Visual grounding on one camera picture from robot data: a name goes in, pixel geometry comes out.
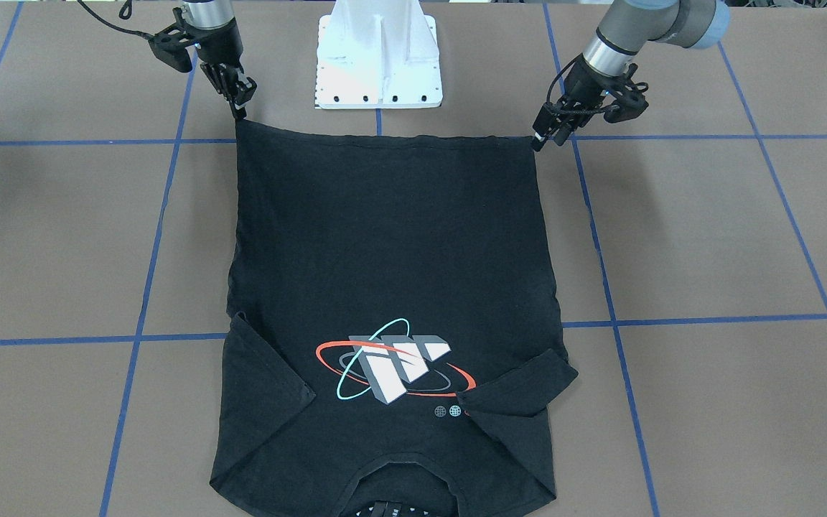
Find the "red ellipse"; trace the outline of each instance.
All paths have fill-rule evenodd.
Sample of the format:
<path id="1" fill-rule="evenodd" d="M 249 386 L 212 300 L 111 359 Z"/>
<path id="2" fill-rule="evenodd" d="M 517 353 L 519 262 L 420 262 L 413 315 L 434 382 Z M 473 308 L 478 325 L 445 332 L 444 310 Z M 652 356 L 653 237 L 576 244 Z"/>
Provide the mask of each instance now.
<path id="1" fill-rule="evenodd" d="M 392 351 L 396 351 L 397 353 L 403 353 L 403 354 L 406 354 L 406 355 L 414 356 L 413 353 L 408 353 L 408 351 L 398 350 L 395 347 L 390 347 L 388 345 L 381 345 L 381 344 L 378 344 L 378 343 L 372 343 L 371 341 L 327 341 L 327 343 L 322 343 L 322 344 L 318 345 L 318 348 L 315 349 L 315 351 L 314 351 L 314 355 L 316 357 L 318 357 L 318 360 L 321 361 L 321 364 L 324 364 L 325 368 L 327 368 L 328 370 L 331 370 L 331 372 L 334 372 L 334 373 L 338 374 L 339 376 L 342 376 L 342 374 L 344 374 L 343 372 L 337 370 L 336 368 L 332 367 L 330 364 L 328 364 L 324 361 L 324 357 L 321 356 L 321 352 L 324 351 L 324 350 L 327 350 L 327 349 L 332 349 L 334 347 L 353 347 L 353 346 L 372 347 L 374 349 L 392 350 Z M 464 389 L 463 391 L 469 391 L 469 390 L 472 390 L 472 389 L 477 387 L 477 382 L 476 382 L 476 380 L 474 380 L 474 377 L 472 377 L 470 375 L 470 373 L 465 372 L 464 370 L 460 369 L 459 367 L 455 366 L 452 363 L 446 363 L 446 364 L 448 366 L 450 366 L 452 369 L 454 369 L 456 372 L 462 374 L 462 377 L 464 377 L 465 380 L 468 381 L 468 387 L 466 387 L 466 389 Z M 353 379 L 355 382 L 360 383 L 360 385 L 368 386 L 367 382 L 365 382 L 364 380 L 362 380 L 358 377 L 354 377 L 354 375 L 349 373 L 349 372 L 347 372 L 347 377 L 349 377 L 350 379 Z M 413 396 L 455 396 L 455 393 L 454 392 L 452 392 L 452 393 L 407 393 L 407 395 L 413 395 Z"/>

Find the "folded sleeve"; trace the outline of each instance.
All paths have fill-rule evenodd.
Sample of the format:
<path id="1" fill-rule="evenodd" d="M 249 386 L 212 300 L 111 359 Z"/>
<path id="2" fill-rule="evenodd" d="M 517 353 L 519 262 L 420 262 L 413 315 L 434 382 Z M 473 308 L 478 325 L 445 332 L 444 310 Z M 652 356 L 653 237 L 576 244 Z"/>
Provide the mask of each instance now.
<path id="1" fill-rule="evenodd" d="M 552 496 L 556 490 L 547 406 L 576 376 L 564 358 L 545 350 L 489 383 L 457 393 L 473 422 Z"/>
<path id="2" fill-rule="evenodd" d="M 246 455 L 302 412 L 315 393 L 244 319 L 234 315 L 223 348 L 219 444 L 210 484 L 218 489 Z"/>

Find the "black cable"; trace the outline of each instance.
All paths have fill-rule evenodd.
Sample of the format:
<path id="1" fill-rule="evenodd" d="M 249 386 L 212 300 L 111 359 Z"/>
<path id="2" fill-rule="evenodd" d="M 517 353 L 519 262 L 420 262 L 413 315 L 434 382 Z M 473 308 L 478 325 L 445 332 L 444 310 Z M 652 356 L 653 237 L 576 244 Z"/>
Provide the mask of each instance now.
<path id="1" fill-rule="evenodd" d="M 118 32 L 122 32 L 124 34 L 131 34 L 133 36 L 139 36 L 142 39 L 151 39 L 153 37 L 148 32 L 142 32 L 141 30 L 129 30 L 129 29 L 124 29 L 123 27 L 118 27 L 118 26 L 110 23 L 108 20 L 102 19 L 102 17 L 98 16 L 98 13 L 95 13 L 95 11 L 92 11 L 91 7 L 86 6 L 85 2 L 83 2 L 82 0 L 78 0 L 78 3 L 79 3 L 79 6 L 82 6 L 82 8 L 84 10 L 88 11 L 88 13 L 91 14 L 91 16 L 95 17 L 96 20 L 98 20 L 99 22 L 103 23 L 104 25 L 110 27 L 111 29 L 118 30 Z"/>
<path id="2" fill-rule="evenodd" d="M 119 19 L 131 19 L 132 18 L 132 0 L 127 0 L 121 6 L 121 12 L 117 14 Z"/>
<path id="3" fill-rule="evenodd" d="M 557 84 L 558 79 L 564 76 L 564 73 L 567 71 L 567 69 L 570 68 L 579 57 L 580 56 L 576 56 L 574 57 L 574 59 L 571 59 L 570 62 L 568 62 L 567 65 L 564 66 L 564 68 L 561 68 L 561 71 L 557 73 L 554 80 L 551 81 L 551 85 L 548 86 L 548 97 L 545 99 L 545 102 L 551 102 L 551 91 L 554 91 L 554 85 Z"/>
<path id="4" fill-rule="evenodd" d="M 598 115 L 607 111 L 614 111 L 617 106 L 608 105 L 604 108 L 598 109 L 561 109 L 558 114 L 561 115 Z"/>

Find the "black t-shirt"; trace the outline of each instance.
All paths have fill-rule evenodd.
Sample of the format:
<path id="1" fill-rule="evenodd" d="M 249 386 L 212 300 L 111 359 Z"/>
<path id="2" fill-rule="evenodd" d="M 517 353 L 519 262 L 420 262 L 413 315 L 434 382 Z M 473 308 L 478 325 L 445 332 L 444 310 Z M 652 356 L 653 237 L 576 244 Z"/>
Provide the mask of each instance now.
<path id="1" fill-rule="evenodd" d="M 546 406 L 576 372 L 529 138 L 237 141 L 216 491 L 258 517 L 553 500 Z"/>

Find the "metal cylinder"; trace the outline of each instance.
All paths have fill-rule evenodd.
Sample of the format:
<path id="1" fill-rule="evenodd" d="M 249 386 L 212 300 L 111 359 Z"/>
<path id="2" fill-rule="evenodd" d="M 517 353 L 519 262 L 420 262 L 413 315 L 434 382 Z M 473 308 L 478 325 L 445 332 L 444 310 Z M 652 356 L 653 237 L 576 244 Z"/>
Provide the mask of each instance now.
<path id="1" fill-rule="evenodd" d="M 589 42 L 587 48 L 583 50 L 583 58 L 598 73 L 614 78 L 624 72 L 625 67 L 634 58 L 634 55 L 618 52 L 618 50 L 603 42 L 597 34 Z"/>
<path id="2" fill-rule="evenodd" d="M 232 0 L 183 0 L 184 20 L 197 29 L 217 29 L 232 21 Z"/>
<path id="3" fill-rule="evenodd" d="M 657 42 L 685 48 L 698 43 L 696 48 L 708 47 L 726 31 L 728 13 L 729 7 L 722 0 L 680 0 L 675 22 Z M 722 14 L 726 14 L 725 23 Z"/>
<path id="4" fill-rule="evenodd" d="M 663 36 L 678 16 L 678 0 L 615 0 L 598 24 L 610 46 L 636 55 L 649 39 Z"/>

